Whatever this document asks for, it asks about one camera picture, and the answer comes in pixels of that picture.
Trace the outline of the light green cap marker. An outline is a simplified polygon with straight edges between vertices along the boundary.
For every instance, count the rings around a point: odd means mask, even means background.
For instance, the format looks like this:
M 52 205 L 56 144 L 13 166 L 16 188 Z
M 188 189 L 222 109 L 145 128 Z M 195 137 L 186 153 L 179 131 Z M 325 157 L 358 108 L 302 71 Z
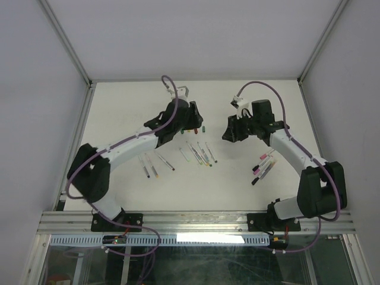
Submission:
M 183 155 L 183 157 L 185 158 L 185 160 L 187 162 L 190 162 L 190 159 L 188 158 L 188 156 L 186 155 L 185 151 L 182 149 L 182 148 L 179 148 L 179 151 L 181 152 L 181 154 Z

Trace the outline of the blue cap marker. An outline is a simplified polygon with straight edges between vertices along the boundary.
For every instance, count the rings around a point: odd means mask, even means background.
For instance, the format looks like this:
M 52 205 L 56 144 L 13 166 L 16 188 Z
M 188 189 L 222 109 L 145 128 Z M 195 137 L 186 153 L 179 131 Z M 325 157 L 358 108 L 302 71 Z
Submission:
M 144 163 L 144 160 L 142 159 L 142 157 L 140 156 L 140 154 L 138 155 L 138 159 L 139 159 L 139 161 L 140 161 L 140 163 L 141 163 L 142 169 L 143 169 L 143 171 L 145 172 L 146 177 L 147 177 L 147 178 L 150 178 L 150 174 L 149 174 L 149 172 L 148 172 L 148 170 L 147 170 L 147 168 L 146 168 L 146 165 L 145 165 L 145 163 Z

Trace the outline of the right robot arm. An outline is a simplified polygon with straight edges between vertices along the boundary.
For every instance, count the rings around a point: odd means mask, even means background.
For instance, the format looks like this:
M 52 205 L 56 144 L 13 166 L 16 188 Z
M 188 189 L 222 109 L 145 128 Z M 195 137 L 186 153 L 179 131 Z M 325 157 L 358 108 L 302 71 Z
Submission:
M 344 169 L 339 162 L 307 154 L 295 143 L 289 127 L 275 119 L 269 100 L 248 103 L 235 97 L 231 104 L 237 112 L 228 117 L 222 139 L 235 143 L 254 135 L 280 153 L 300 176 L 295 197 L 268 205 L 264 224 L 269 229 L 278 230 L 295 218 L 311 219 L 347 207 Z

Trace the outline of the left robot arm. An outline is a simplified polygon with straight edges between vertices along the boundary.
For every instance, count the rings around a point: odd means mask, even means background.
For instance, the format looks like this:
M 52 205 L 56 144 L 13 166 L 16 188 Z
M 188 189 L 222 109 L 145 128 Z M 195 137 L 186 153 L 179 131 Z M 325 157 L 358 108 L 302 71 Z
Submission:
M 110 174 L 137 155 L 155 150 L 181 130 L 200 128 L 203 118 L 195 101 L 172 100 L 166 110 L 147 121 L 137 134 L 107 147 L 82 145 L 68 171 L 68 185 L 74 186 L 86 200 L 104 215 L 103 222 L 110 230 L 124 225 L 124 209 L 118 205 L 109 189 Z

